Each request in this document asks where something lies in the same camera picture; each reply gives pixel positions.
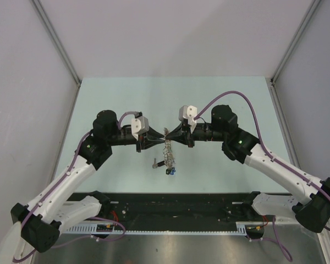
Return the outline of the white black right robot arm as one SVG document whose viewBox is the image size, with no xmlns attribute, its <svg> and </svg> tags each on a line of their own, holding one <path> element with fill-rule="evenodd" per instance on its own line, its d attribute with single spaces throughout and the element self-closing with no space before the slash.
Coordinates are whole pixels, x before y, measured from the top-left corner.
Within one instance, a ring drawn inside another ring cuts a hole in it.
<svg viewBox="0 0 330 264">
<path fill-rule="evenodd" d="M 180 112 L 181 123 L 166 135 L 167 140 L 188 147 L 194 147 L 197 141 L 221 142 L 230 160 L 258 170 L 289 192 L 288 196 L 254 193 L 243 206 L 246 219 L 277 216 L 295 219 L 314 233 L 324 230 L 330 219 L 330 178 L 321 180 L 309 175 L 263 148 L 259 138 L 239 128 L 237 115 L 228 105 L 215 106 L 210 123 L 197 123 L 193 106 L 184 106 Z"/>
</svg>

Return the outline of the silver key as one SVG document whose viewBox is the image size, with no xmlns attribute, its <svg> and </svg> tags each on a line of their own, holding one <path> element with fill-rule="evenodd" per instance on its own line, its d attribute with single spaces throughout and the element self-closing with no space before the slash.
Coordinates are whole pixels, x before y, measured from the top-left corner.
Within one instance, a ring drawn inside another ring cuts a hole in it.
<svg viewBox="0 0 330 264">
<path fill-rule="evenodd" d="M 153 164 L 152 164 L 152 168 L 157 168 L 158 165 L 157 165 L 157 160 L 156 158 L 153 159 Z"/>
</svg>

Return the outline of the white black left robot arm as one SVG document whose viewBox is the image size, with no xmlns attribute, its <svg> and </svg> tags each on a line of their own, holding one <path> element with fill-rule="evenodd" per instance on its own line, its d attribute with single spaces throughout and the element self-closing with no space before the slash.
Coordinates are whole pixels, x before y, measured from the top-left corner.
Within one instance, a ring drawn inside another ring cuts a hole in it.
<svg viewBox="0 0 330 264">
<path fill-rule="evenodd" d="M 79 141 L 70 165 L 27 205 L 17 203 L 10 211 L 13 223 L 21 223 L 20 236 L 36 251 L 49 250 L 60 234 L 79 222 L 96 217 L 106 219 L 111 212 L 107 200 L 97 192 L 63 211 L 74 191 L 96 173 L 112 155 L 113 146 L 135 145 L 136 151 L 164 143 L 164 135 L 149 126 L 140 112 L 131 112 L 129 125 L 112 110 L 97 114 L 92 129 Z"/>
</svg>

